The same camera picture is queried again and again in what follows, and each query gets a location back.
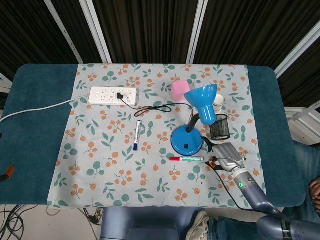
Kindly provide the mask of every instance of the black curtain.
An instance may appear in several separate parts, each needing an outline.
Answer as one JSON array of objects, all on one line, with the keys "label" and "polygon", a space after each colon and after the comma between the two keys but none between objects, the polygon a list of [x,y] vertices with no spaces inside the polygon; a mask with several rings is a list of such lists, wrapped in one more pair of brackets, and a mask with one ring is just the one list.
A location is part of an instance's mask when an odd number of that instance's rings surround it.
[{"label": "black curtain", "polygon": [[28,63],[78,63],[43,0],[0,1],[0,73]]},{"label": "black curtain", "polygon": [[79,0],[51,0],[83,62],[102,63]]},{"label": "black curtain", "polygon": [[209,0],[194,63],[275,70],[319,20],[319,0]]},{"label": "black curtain", "polygon": [[93,0],[113,63],[186,63],[198,0]]},{"label": "black curtain", "polygon": [[286,107],[308,108],[320,101],[320,38],[278,79]]},{"label": "black curtain", "polygon": [[5,108],[8,95],[8,93],[0,92],[0,110],[3,110]]}]

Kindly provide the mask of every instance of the table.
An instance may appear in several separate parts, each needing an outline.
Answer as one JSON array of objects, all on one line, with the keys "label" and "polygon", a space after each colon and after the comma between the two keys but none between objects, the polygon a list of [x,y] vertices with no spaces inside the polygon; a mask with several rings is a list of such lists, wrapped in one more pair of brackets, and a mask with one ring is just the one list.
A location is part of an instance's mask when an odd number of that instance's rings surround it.
[{"label": "table", "polygon": [[[22,66],[3,116],[70,99],[77,66]],[[248,66],[248,73],[267,196],[277,207],[298,206],[305,192],[275,73],[263,66]],[[1,204],[47,203],[70,109],[65,104],[0,124],[0,170],[4,172],[10,164],[16,168],[10,180],[0,183]]]}]

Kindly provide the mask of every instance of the whiteboard marker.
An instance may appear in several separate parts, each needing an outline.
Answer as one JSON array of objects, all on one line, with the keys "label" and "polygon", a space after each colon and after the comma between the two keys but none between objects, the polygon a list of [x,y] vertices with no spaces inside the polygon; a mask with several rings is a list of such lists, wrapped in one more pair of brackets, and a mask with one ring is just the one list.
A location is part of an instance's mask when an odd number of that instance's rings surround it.
[{"label": "whiteboard marker", "polygon": [[138,121],[136,121],[136,127],[135,127],[133,151],[137,151],[138,150],[138,143],[139,143],[139,137],[140,137],[140,128],[141,128],[141,120],[138,120]]}]

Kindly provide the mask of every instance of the blue desk lamp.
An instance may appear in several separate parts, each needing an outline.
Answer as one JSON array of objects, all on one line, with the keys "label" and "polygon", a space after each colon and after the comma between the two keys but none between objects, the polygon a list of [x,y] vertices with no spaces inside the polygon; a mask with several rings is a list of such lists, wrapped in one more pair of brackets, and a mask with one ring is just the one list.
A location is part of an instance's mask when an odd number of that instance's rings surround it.
[{"label": "blue desk lamp", "polygon": [[195,125],[199,119],[204,125],[215,123],[216,114],[213,103],[216,95],[216,84],[199,87],[184,94],[185,99],[196,107],[198,113],[193,116],[189,125],[180,126],[171,134],[172,147],[178,154],[192,156],[200,151],[203,140],[201,133],[195,129]]}]

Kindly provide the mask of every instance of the hand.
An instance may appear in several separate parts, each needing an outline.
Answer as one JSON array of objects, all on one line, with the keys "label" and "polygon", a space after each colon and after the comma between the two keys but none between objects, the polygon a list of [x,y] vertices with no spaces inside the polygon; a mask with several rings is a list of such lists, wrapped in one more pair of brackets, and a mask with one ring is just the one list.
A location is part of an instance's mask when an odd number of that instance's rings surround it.
[{"label": "hand", "polygon": [[315,200],[317,196],[320,195],[320,177],[318,177],[310,184],[310,192],[313,200]]},{"label": "hand", "polygon": [[320,213],[320,177],[310,184],[310,192],[314,207],[316,211]]}]

